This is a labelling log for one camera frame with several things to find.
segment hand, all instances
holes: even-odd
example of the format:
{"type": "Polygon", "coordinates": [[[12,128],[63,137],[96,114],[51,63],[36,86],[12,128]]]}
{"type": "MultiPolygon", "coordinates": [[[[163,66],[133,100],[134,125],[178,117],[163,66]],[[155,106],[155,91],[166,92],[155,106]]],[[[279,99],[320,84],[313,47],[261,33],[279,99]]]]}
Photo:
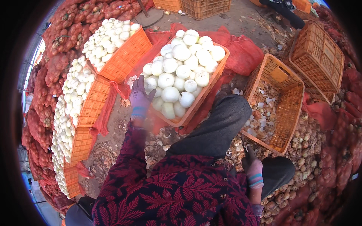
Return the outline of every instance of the hand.
{"type": "Polygon", "coordinates": [[[247,175],[249,181],[250,188],[261,188],[264,186],[263,182],[263,164],[261,163],[260,159],[258,159],[255,154],[254,150],[247,146],[248,152],[245,153],[244,158],[241,159],[243,163],[244,171],[247,175]]]}
{"type": "Polygon", "coordinates": [[[133,108],[132,117],[146,118],[146,113],[150,104],[155,97],[156,89],[153,89],[150,94],[146,94],[143,85],[143,75],[133,82],[133,87],[130,95],[131,106],[133,108]]]}

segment red fern pattern jacket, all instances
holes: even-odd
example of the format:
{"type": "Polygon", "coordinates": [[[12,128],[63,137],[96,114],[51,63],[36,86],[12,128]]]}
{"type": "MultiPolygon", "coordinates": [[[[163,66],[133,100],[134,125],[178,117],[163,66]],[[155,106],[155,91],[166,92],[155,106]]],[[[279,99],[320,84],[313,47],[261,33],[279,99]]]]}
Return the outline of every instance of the red fern pattern jacket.
{"type": "Polygon", "coordinates": [[[96,226],[257,225],[246,176],[211,166],[211,157],[175,155],[146,176],[146,131],[128,131],[93,208],[96,226]]]}

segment woman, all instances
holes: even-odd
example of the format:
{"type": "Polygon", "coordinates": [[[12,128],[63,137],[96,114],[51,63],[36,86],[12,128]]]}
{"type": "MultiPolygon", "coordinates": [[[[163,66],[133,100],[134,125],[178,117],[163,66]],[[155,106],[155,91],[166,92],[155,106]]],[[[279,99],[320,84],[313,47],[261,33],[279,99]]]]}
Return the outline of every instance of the woman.
{"type": "Polygon", "coordinates": [[[93,208],[95,225],[258,225],[261,200],[295,169],[284,157],[261,162],[250,147],[245,172],[224,160],[252,113],[245,98],[219,95],[210,117],[174,143],[147,178],[142,125],[155,92],[146,94],[143,75],[133,83],[131,120],[93,208]]]}
{"type": "Polygon", "coordinates": [[[302,29],[304,25],[306,25],[300,17],[293,13],[295,6],[293,5],[292,0],[259,0],[259,2],[263,5],[267,5],[288,19],[290,25],[294,27],[294,29],[302,29]]]}

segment leg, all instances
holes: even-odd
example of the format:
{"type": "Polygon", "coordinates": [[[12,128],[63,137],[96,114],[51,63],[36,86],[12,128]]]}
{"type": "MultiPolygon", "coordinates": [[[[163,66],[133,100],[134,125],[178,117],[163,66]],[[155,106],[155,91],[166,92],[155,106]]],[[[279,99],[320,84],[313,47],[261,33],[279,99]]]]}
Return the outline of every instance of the leg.
{"type": "Polygon", "coordinates": [[[280,13],[283,17],[287,18],[290,22],[290,25],[295,29],[302,29],[305,25],[304,21],[290,11],[284,3],[273,3],[269,0],[259,0],[261,4],[267,5],[268,7],[274,9],[280,13]]]}
{"type": "Polygon", "coordinates": [[[295,167],[290,159],[281,156],[266,157],[262,163],[264,187],[261,192],[261,199],[263,200],[293,178],[295,167]]]}
{"type": "Polygon", "coordinates": [[[205,155],[224,158],[232,139],[249,119],[252,110],[247,100],[231,94],[216,102],[210,117],[189,136],[167,150],[171,155],[205,155]]]}

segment metal pole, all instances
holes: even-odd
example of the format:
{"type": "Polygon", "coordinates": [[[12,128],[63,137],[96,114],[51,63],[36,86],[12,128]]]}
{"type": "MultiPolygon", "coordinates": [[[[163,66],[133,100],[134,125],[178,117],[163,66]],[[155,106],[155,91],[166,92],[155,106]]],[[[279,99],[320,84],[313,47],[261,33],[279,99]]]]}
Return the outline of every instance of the metal pole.
{"type": "Polygon", "coordinates": [[[139,6],[141,6],[141,9],[142,9],[144,15],[145,15],[146,17],[148,17],[148,13],[147,13],[147,11],[146,11],[146,8],[145,8],[144,5],[142,4],[141,0],[137,0],[137,1],[138,1],[139,6]]]}

